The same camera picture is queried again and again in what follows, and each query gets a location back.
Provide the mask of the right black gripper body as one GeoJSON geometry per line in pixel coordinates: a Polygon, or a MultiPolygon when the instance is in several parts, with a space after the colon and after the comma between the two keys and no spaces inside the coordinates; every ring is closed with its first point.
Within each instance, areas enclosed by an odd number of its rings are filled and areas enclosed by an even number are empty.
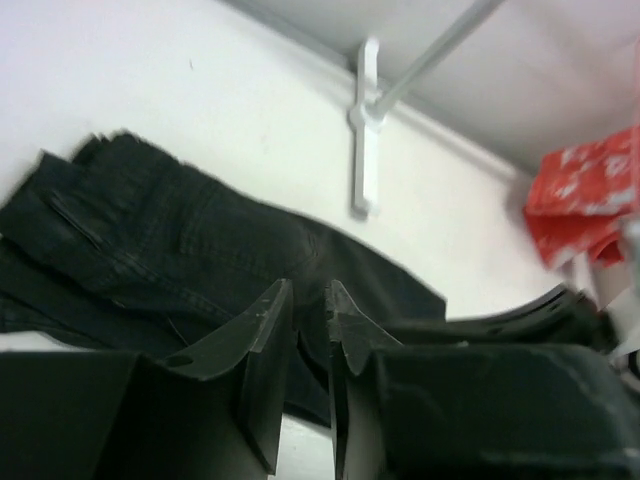
{"type": "Polygon", "coordinates": [[[618,344],[609,314],[599,310],[585,292],[564,285],[495,316],[452,322],[402,319],[386,330],[405,345],[575,344],[609,353],[618,344]]]}

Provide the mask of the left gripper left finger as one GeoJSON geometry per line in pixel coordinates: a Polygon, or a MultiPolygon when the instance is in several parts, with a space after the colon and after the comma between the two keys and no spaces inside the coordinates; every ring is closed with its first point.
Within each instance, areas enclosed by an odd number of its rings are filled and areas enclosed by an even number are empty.
{"type": "Polygon", "coordinates": [[[278,280],[244,312],[164,360],[196,390],[185,426],[215,475],[277,469],[290,353],[293,287],[278,280]]]}

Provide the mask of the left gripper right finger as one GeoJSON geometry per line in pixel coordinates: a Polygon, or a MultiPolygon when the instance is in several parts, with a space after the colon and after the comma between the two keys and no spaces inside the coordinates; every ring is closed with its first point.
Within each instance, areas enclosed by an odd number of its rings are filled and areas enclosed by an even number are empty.
{"type": "Polygon", "coordinates": [[[335,477],[387,479],[375,353],[400,342],[357,306],[343,283],[325,291],[335,477]]]}

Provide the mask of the black trousers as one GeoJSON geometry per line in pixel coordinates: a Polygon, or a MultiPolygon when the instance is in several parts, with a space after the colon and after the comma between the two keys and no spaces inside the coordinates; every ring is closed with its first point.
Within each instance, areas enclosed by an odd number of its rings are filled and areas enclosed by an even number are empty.
{"type": "Polygon", "coordinates": [[[128,134],[44,153],[1,209],[1,329],[168,357],[292,282],[288,414],[330,422],[324,291],[380,324],[440,320],[443,297],[345,234],[254,201],[128,134]]]}

